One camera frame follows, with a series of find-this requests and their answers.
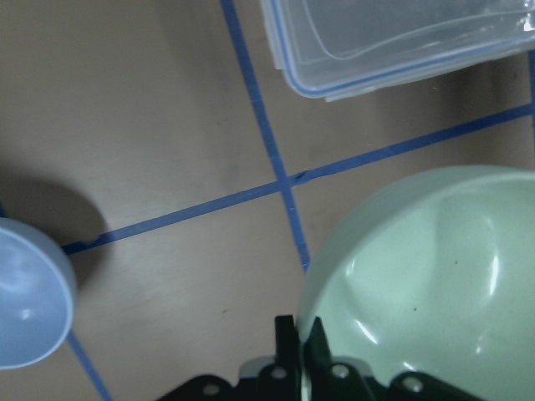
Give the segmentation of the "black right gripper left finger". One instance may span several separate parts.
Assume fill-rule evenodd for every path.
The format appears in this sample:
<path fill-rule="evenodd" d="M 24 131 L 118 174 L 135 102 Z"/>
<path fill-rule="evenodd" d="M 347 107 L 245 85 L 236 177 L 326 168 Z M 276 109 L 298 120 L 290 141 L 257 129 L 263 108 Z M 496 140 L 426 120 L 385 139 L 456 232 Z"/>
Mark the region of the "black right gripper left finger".
<path fill-rule="evenodd" d="M 281 400 L 301 399 L 298 332 L 292 315 L 275 317 L 276 357 L 273 380 Z"/>

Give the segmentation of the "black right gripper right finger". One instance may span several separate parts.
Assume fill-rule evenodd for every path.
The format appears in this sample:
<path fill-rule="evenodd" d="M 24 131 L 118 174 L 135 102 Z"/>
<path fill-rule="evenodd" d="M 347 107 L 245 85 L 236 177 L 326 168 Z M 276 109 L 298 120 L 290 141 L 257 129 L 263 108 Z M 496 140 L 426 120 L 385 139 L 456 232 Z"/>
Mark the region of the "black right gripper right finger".
<path fill-rule="evenodd" d="M 367 379 L 372 376 L 362 359 L 333 356 L 320 317 L 313 320 L 303 345 L 305 376 L 311 400 L 376 400 Z"/>

